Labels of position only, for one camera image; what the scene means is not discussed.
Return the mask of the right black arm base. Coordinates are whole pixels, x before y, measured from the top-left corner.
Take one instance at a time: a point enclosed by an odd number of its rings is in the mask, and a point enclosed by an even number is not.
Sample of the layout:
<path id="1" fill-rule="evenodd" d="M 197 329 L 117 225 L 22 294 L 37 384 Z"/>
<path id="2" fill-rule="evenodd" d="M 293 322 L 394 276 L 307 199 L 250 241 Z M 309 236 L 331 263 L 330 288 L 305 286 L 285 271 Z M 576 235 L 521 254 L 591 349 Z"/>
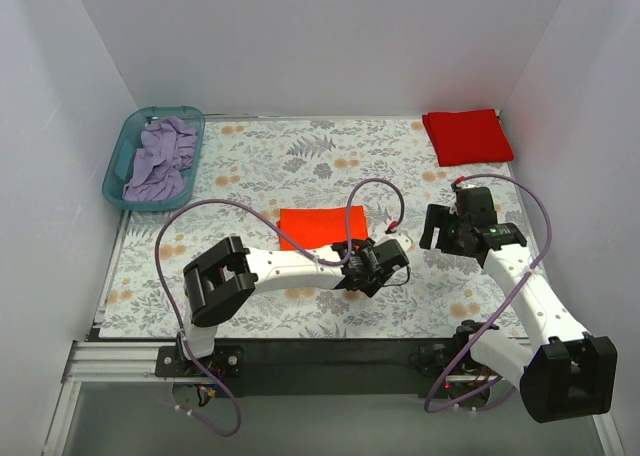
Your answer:
<path id="1" fill-rule="evenodd" d="M 409 362 L 421 374 L 425 376 L 438 377 L 447 365 L 457 354 L 455 347 L 446 342 L 435 342 L 421 345 L 409 356 Z M 462 376 L 466 379 L 461 381 L 463 389 L 476 389 L 492 380 L 492 372 L 487 366 L 483 366 L 465 355 L 456 364 L 445 380 L 444 387 L 449 389 L 450 377 Z"/>

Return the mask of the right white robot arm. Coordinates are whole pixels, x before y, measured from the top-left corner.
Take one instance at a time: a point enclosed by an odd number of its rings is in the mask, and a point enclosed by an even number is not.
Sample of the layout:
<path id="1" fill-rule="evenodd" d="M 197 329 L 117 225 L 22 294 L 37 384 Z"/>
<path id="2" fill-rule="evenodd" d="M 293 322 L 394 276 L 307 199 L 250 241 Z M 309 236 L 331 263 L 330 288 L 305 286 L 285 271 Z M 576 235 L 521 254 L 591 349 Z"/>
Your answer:
<path id="1" fill-rule="evenodd" d="M 519 392 L 528 414 L 538 423 L 604 414 L 611 408 L 618 352 L 607 336 L 594 336 L 560 301 L 538 269 L 520 229 L 497 219 L 487 187 L 452 185 L 451 207 L 429 205 L 420 245 L 444 254 L 475 259 L 504 292 L 529 340 L 508 338 L 491 316 L 484 323 L 463 322 L 452 338 L 452 358 L 425 399 L 432 401 L 449 374 L 487 368 Z"/>

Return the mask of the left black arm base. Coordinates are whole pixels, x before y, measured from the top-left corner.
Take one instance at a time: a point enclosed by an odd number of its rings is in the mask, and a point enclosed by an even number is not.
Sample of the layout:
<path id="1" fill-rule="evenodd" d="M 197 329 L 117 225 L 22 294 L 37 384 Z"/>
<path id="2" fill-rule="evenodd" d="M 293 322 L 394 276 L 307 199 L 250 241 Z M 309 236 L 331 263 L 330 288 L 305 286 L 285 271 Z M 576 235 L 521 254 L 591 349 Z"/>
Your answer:
<path id="1" fill-rule="evenodd" d="M 236 377 L 243 371 L 245 352 L 241 346 L 217 346 L 212 355 L 199 361 L 216 376 Z M 158 350 L 154 375 L 157 377 L 196 377 L 204 372 L 189 360 L 179 343 L 162 346 Z"/>

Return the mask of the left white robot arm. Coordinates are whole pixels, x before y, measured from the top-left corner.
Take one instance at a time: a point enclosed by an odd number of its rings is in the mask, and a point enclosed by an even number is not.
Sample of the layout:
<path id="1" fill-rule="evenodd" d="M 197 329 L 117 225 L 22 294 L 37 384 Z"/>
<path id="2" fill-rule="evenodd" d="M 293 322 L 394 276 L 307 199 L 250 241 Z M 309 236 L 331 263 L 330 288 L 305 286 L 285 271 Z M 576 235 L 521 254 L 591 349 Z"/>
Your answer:
<path id="1" fill-rule="evenodd" d="M 310 251 L 260 250 L 241 238 L 223 239 L 183 270 L 189 302 L 186 327 L 179 336 L 178 363 L 193 376 L 213 362 L 218 326 L 232 319 L 250 296 L 276 290 L 316 288 L 360 291 L 372 297 L 394 274 L 409 267 L 412 240 L 390 233 L 375 242 L 355 240 Z"/>

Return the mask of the orange t shirt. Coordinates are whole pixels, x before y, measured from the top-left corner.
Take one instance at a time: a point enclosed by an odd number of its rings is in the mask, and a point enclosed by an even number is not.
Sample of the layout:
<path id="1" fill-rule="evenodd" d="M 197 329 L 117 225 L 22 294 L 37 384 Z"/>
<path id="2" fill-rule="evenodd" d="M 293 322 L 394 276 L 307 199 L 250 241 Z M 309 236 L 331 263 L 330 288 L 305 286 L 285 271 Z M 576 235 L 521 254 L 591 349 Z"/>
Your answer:
<path id="1" fill-rule="evenodd" d="M 346 208 L 281 209 L 277 223 L 286 235 L 305 249 L 315 249 L 333 243 L 345 242 Z M 354 239 L 369 237 L 363 206 L 350 208 L 351 234 Z M 279 237 L 280 250 L 295 250 L 294 246 Z"/>

